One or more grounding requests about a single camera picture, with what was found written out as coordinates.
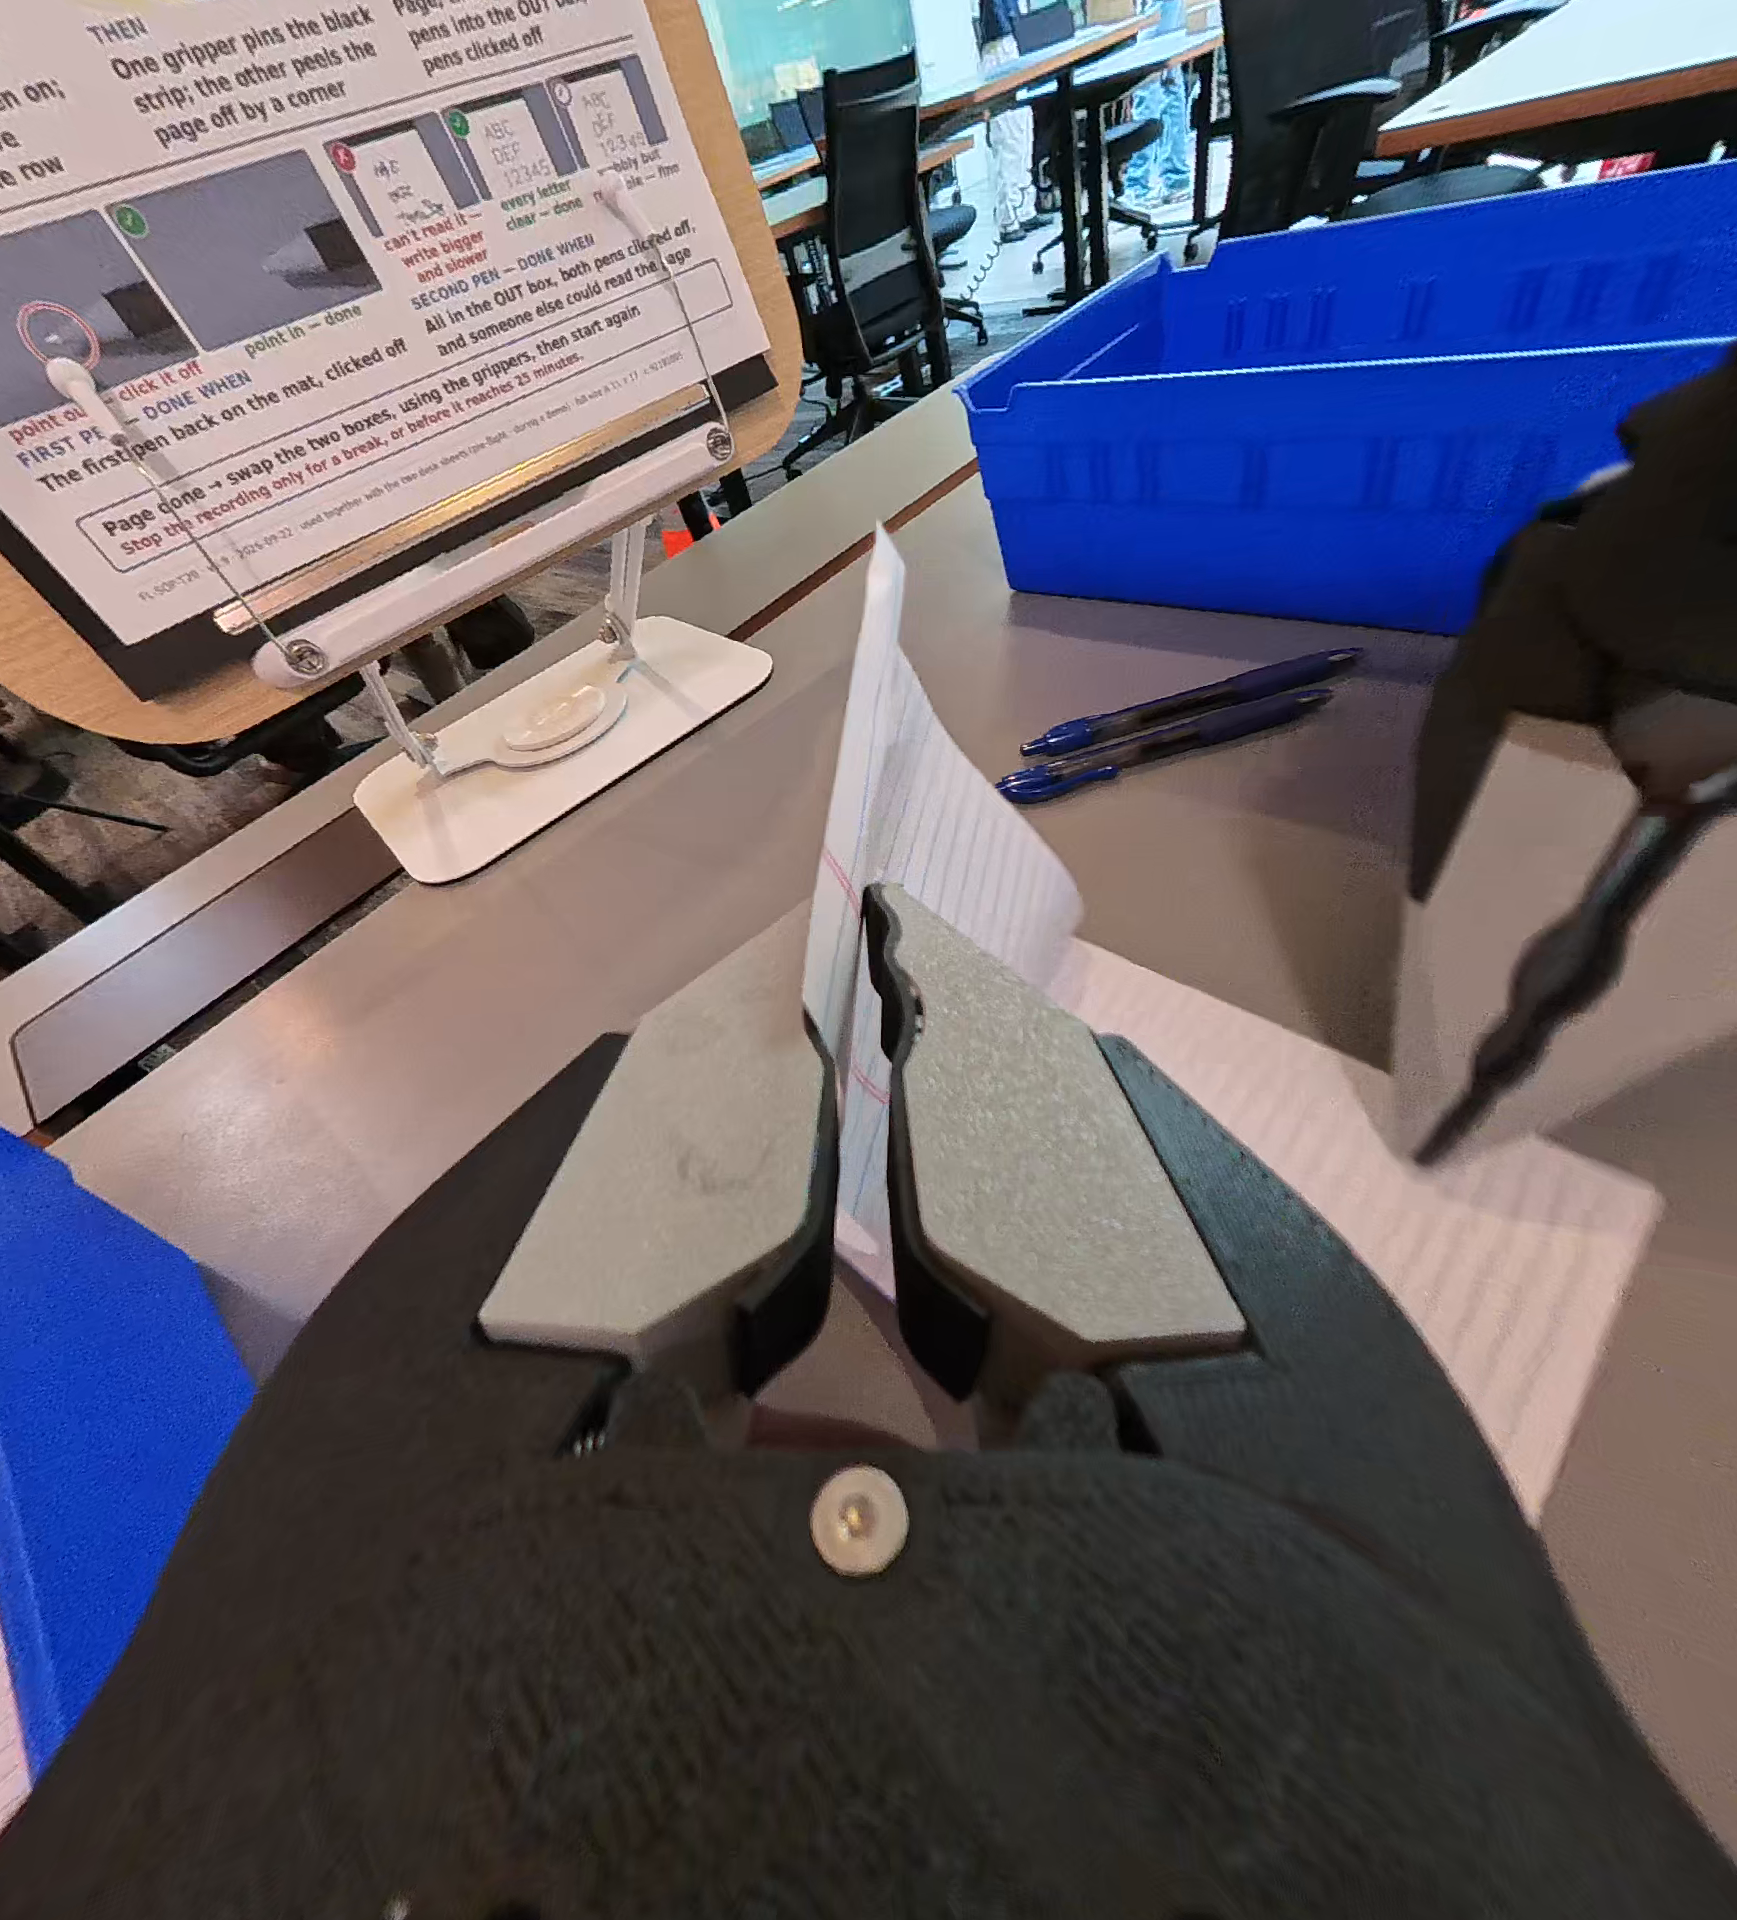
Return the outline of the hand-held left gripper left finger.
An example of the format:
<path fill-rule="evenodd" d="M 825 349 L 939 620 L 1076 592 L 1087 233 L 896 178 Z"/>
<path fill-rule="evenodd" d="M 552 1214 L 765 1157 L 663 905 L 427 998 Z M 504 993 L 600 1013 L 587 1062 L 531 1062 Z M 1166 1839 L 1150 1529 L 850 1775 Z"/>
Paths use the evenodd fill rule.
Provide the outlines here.
<path fill-rule="evenodd" d="M 629 1034 L 480 1306 L 504 1347 L 760 1396 L 832 1285 L 837 1090 L 800 975 L 808 900 Z"/>

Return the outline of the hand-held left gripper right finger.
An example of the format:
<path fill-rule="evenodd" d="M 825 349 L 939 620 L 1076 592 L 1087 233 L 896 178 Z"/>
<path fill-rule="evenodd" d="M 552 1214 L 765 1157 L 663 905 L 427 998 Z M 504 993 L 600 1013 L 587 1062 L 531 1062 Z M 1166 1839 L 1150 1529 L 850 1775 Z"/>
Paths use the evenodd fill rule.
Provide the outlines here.
<path fill-rule="evenodd" d="M 892 883 L 863 895 L 896 1318 L 959 1403 L 1214 1356 L 1245 1314 L 1102 1043 Z"/>

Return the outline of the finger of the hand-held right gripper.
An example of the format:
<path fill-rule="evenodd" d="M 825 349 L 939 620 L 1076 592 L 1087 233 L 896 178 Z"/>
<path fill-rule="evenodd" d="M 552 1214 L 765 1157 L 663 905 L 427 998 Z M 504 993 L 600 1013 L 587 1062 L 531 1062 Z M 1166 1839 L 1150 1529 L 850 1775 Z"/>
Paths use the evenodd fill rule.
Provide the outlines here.
<path fill-rule="evenodd" d="M 1412 1161 L 1548 1133 L 1737 1034 L 1737 761 L 1492 755 L 1412 903 Z"/>
<path fill-rule="evenodd" d="M 1648 798 L 1596 730 L 1514 718 L 1403 913 L 1391 1145 L 1451 1165 L 1571 1121 L 1729 1034 L 1700 835 L 1729 765 Z"/>

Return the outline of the blue retractable pen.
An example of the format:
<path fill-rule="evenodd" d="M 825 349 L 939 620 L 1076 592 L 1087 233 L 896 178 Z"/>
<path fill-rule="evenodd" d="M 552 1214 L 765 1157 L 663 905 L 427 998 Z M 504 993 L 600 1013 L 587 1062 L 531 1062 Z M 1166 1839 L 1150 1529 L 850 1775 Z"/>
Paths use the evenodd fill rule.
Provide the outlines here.
<path fill-rule="evenodd" d="M 1326 687 L 1351 672 L 1358 666 L 1358 658 L 1361 646 L 1334 646 L 1326 651 L 1298 654 L 1294 660 L 1264 663 L 1222 680 L 1191 687 L 1153 701 L 1069 718 L 1024 740 L 1018 748 L 1024 757 L 1062 757 L 1108 745 L 1125 735 L 1138 735 L 1171 723 L 1186 723 L 1217 709 Z"/>
<path fill-rule="evenodd" d="M 1204 718 L 1128 735 L 1117 743 L 1099 743 L 1087 751 L 1022 765 L 1005 773 L 996 789 L 1000 798 L 1030 806 L 1062 798 L 1079 789 L 1117 781 L 1148 765 L 1174 761 L 1196 751 L 1226 748 L 1254 735 L 1280 734 L 1318 715 L 1334 701 L 1328 689 L 1271 693 L 1239 707 L 1222 707 Z"/>

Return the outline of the white legal pad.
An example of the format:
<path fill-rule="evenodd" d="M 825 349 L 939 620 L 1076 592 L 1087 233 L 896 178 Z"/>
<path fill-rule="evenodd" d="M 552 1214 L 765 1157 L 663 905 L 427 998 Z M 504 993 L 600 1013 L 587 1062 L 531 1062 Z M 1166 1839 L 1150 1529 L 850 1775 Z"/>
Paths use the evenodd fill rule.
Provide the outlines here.
<path fill-rule="evenodd" d="M 1537 1522 L 1665 1210 L 1658 1189 L 1548 1140 L 1412 1168 L 1378 1132 L 1382 1072 L 1087 941 L 1069 943 L 1052 998 L 1136 1043 L 1343 1235 Z"/>

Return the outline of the lined paper sheet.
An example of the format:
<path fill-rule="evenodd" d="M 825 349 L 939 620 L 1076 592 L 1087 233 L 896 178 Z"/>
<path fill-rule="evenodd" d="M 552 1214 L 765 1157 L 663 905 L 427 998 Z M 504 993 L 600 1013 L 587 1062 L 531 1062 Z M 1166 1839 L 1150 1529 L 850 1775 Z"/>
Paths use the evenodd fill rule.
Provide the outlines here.
<path fill-rule="evenodd" d="M 862 952 L 862 900 L 892 883 L 1038 989 L 1082 918 L 1061 858 L 951 740 L 901 646 L 903 561 L 874 532 L 844 730 L 808 903 L 803 1010 L 836 1066 L 836 1255 L 896 1294 L 887 1227 L 887 1057 Z"/>

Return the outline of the blue plastic bin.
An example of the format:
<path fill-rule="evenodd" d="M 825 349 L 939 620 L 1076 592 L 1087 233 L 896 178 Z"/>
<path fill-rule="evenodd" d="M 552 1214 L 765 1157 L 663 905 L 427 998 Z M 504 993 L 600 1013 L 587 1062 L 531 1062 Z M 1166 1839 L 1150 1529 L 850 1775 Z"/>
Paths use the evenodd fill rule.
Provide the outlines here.
<path fill-rule="evenodd" d="M 1737 339 L 1737 159 L 1155 256 L 959 388 L 1018 592 L 1455 635 Z"/>
<path fill-rule="evenodd" d="M 135 1632 L 252 1392 L 198 1265 L 0 1127 L 0 1644 L 30 1777 Z"/>

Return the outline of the grey desk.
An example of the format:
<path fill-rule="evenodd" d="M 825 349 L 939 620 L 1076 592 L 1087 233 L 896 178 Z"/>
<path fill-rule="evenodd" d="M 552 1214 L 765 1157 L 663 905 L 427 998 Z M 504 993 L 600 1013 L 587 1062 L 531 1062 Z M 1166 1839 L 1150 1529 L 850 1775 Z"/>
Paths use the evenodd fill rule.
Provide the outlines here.
<path fill-rule="evenodd" d="M 185 1246 L 252 1370 L 430 1184 L 600 1032 L 806 897 L 871 529 L 960 748 L 1365 646 L 1330 715 L 1045 806 L 1083 937 L 1382 1062 L 1408 748 L 1438 635 L 1013 595 L 951 392 L 705 545 L 647 608 L 757 638 L 773 677 L 521 850 L 404 888 L 67 1124 L 87 1186 Z M 1737 1040 L 1564 1136 L 1665 1212 L 1606 1340 L 1542 1531 L 1600 1664 L 1737 1853 Z"/>

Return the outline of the white background desk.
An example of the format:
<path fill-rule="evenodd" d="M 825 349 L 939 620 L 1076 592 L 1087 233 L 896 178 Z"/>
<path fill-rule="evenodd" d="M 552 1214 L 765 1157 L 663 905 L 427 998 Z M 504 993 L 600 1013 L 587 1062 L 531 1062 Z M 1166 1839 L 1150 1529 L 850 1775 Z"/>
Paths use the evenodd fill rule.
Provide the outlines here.
<path fill-rule="evenodd" d="M 1737 95 L 1737 2 L 1571 2 L 1415 98 L 1379 156 Z"/>

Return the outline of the black phone on table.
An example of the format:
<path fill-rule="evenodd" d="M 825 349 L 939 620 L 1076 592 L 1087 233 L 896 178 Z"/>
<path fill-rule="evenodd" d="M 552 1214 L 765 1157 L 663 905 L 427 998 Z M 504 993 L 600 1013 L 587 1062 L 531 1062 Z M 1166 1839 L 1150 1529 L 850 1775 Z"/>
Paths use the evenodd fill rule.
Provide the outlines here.
<path fill-rule="evenodd" d="M 113 1082 L 392 874 L 384 841 L 349 808 L 181 909 L 13 1026 L 0 1124 L 24 1133 Z"/>

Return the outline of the white document stand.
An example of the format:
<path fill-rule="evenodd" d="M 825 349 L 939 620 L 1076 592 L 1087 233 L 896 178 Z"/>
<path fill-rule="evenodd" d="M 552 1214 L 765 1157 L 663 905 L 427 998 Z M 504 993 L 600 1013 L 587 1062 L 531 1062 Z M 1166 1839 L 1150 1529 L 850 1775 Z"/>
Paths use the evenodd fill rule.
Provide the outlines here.
<path fill-rule="evenodd" d="M 358 806 L 421 883 L 474 874 L 760 690 L 765 651 L 638 609 L 648 518 L 773 444 L 798 364 L 702 16 L 654 7 L 709 184 L 735 210 L 773 389 L 735 409 L 714 398 L 693 419 L 667 402 L 538 487 L 418 516 L 367 539 L 356 565 L 313 565 L 258 600 L 231 592 L 225 625 L 147 651 L 88 643 L 0 550 L 4 690 L 92 734 L 173 745 L 244 734 L 358 676 L 398 743 L 363 774 Z"/>

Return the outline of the black high-back chair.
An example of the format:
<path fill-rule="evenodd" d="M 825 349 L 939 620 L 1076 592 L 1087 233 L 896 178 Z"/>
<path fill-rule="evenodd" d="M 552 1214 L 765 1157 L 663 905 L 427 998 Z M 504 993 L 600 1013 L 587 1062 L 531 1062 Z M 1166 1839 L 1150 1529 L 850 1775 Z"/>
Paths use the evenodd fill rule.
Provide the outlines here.
<path fill-rule="evenodd" d="M 1446 4 L 1226 2 L 1230 173 L 1217 237 L 1379 220 L 1542 185 L 1516 159 L 1378 159 L 1378 126 L 1433 78 Z"/>

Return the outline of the black office chair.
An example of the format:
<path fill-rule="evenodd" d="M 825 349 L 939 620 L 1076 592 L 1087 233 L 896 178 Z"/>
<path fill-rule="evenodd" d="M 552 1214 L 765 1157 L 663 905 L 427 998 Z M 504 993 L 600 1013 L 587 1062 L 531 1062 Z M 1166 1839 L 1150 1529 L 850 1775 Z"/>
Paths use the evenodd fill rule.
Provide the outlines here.
<path fill-rule="evenodd" d="M 781 460 L 797 476 L 951 381 L 948 299 L 929 220 L 914 51 L 823 75 L 825 202 L 787 282 L 827 414 Z"/>

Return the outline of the printed instruction sheet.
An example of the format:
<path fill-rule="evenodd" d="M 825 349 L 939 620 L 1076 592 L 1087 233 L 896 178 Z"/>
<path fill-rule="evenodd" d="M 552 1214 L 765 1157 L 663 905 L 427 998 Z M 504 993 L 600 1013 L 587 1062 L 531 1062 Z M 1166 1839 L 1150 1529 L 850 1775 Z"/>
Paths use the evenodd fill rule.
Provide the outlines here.
<path fill-rule="evenodd" d="M 88 643 L 773 389 L 654 9 L 0 2 L 0 550 Z"/>

